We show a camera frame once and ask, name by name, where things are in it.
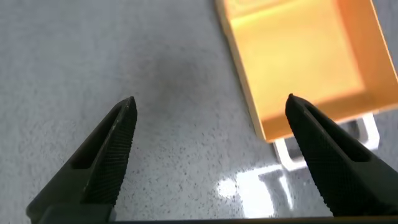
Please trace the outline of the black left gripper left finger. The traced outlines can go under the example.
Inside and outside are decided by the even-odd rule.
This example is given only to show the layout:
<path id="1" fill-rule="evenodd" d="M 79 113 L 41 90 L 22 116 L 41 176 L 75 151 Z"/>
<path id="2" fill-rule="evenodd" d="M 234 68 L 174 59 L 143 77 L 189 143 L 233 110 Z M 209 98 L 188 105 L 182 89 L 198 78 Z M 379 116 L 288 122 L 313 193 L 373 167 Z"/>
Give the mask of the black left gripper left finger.
<path id="1" fill-rule="evenodd" d="M 136 122 L 134 97 L 117 103 L 27 206 L 30 221 L 112 221 Z"/>

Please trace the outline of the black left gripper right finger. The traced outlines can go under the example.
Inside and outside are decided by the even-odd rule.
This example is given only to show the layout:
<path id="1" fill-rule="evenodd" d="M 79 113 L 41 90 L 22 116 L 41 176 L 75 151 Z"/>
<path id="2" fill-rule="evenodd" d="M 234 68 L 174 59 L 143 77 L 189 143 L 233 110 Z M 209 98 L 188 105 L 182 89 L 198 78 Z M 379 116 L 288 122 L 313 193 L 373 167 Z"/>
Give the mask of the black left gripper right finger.
<path id="1" fill-rule="evenodd" d="M 332 214 L 397 215 L 397 171 L 307 100 L 290 94 L 285 115 Z"/>

